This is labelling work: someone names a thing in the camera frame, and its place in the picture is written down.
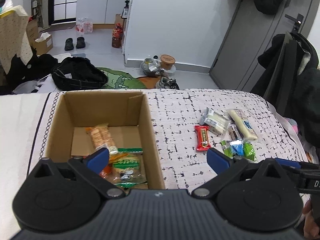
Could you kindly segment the right hand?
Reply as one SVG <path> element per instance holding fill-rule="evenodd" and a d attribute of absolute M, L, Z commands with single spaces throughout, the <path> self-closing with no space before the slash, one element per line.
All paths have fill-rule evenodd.
<path fill-rule="evenodd" d="M 319 226 L 316 224 L 313 217 L 312 197 L 310 197 L 304 205 L 302 213 L 305 216 L 303 228 L 304 237 L 306 239 L 319 239 Z"/>

